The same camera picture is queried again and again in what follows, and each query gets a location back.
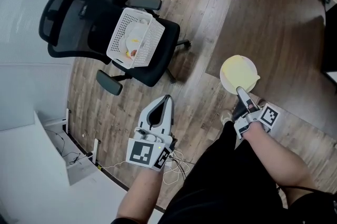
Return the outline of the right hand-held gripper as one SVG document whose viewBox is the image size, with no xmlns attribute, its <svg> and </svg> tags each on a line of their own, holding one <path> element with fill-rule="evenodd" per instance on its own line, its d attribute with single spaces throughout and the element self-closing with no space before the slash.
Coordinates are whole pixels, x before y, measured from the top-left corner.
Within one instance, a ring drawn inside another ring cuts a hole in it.
<svg viewBox="0 0 337 224">
<path fill-rule="evenodd" d="M 258 108 L 256 103 L 250 98 L 245 89 L 241 86 L 236 88 L 237 96 L 248 112 L 245 112 L 234 121 L 234 129 L 239 140 L 242 135 L 249 130 L 252 122 L 260 122 L 263 129 L 269 133 L 280 115 L 271 105 L 265 104 L 263 108 Z"/>
</svg>

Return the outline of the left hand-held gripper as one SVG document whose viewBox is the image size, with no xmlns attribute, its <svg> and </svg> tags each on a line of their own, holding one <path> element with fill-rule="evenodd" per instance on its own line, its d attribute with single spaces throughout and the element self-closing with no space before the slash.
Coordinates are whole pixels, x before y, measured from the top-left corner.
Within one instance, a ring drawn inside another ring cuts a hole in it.
<svg viewBox="0 0 337 224">
<path fill-rule="evenodd" d="M 148 104 L 140 113 L 134 137 L 128 140 L 126 162 L 161 171 L 177 142 L 171 134 L 173 118 L 174 102 L 170 95 Z"/>
</svg>

